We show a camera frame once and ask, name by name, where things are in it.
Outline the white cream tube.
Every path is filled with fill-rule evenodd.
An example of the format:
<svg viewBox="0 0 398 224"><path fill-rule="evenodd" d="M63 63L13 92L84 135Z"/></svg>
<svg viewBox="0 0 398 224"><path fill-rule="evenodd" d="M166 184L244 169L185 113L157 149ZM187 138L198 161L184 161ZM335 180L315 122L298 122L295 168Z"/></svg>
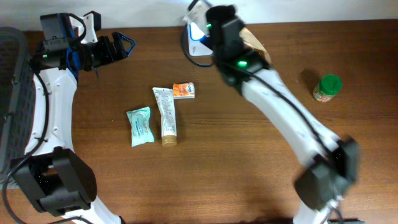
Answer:
<svg viewBox="0 0 398 224"><path fill-rule="evenodd" d="M174 92L172 89L153 87L154 96L161 115L161 138L163 147L177 145L177 120Z"/></svg>

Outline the green round item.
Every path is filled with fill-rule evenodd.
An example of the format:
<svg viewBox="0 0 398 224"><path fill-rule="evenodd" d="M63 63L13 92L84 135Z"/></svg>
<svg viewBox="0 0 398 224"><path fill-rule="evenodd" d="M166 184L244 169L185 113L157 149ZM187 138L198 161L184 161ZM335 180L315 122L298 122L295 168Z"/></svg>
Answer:
<svg viewBox="0 0 398 224"><path fill-rule="evenodd" d="M341 78L334 74L325 75L315 86L313 97L319 102L326 103L334 98L342 89Z"/></svg>

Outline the teal wipes packet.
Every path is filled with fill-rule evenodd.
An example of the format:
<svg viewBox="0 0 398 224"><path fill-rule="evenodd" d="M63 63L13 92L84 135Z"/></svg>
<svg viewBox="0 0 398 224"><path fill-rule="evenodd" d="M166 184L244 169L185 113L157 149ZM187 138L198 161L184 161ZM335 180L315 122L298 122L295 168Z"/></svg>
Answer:
<svg viewBox="0 0 398 224"><path fill-rule="evenodd" d="M127 118L131 124L131 146L135 147L147 142L154 142L154 135L150 130L150 108L127 111Z"/></svg>

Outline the small orange white box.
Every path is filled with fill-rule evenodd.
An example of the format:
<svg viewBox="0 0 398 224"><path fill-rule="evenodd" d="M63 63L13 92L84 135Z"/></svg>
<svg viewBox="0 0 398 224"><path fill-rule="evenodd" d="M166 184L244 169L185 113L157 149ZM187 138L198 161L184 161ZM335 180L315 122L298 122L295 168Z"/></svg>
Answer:
<svg viewBox="0 0 398 224"><path fill-rule="evenodd" d="M189 83L174 83L173 84L174 98L192 99L195 97L195 86L192 82Z"/></svg>

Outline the beige brown snack bag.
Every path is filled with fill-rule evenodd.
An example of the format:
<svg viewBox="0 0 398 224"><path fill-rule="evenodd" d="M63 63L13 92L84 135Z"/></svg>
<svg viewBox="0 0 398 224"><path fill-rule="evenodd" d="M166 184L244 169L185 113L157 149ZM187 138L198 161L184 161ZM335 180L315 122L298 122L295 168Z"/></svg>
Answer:
<svg viewBox="0 0 398 224"><path fill-rule="evenodd" d="M205 18L205 12L209 10L213 5L204 0L193 0L188 6L187 12L183 17L185 22L185 30L182 34L182 50L186 57L192 61L192 57L189 54L188 49L188 35L187 35L187 27L190 23L194 22L199 29L205 34L205 37L200 40L202 44L207 46L205 43L209 36L208 29L210 26L207 25L207 21ZM268 63L271 63L271 57L265 49L264 45L260 43L260 41L254 36L254 34L247 28L244 28L240 33L240 37L243 38L243 42L246 46L258 51Z"/></svg>

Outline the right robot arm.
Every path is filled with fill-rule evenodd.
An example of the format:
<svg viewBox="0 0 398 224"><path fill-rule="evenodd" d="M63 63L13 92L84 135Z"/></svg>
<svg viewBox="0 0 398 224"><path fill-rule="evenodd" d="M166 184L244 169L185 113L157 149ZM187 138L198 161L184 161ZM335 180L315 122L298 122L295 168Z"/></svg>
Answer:
<svg viewBox="0 0 398 224"><path fill-rule="evenodd" d="M293 223L328 223L358 178L360 146L322 125L289 91L279 73L240 37L244 22L234 6L206 12L213 61L224 82L258 108L279 130L303 165L294 181L301 204Z"/></svg>

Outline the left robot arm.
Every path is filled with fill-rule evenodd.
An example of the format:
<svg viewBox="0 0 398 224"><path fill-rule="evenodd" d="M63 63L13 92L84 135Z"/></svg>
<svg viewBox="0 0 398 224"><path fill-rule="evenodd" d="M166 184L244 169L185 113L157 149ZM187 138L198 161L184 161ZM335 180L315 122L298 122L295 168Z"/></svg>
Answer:
<svg viewBox="0 0 398 224"><path fill-rule="evenodd" d="M73 150L72 107L79 71L130 56L127 37L97 37L101 16L94 11L48 14L40 22L45 39L34 54L20 30L1 29L1 193L18 186L38 212L59 222L122 223Z"/></svg>

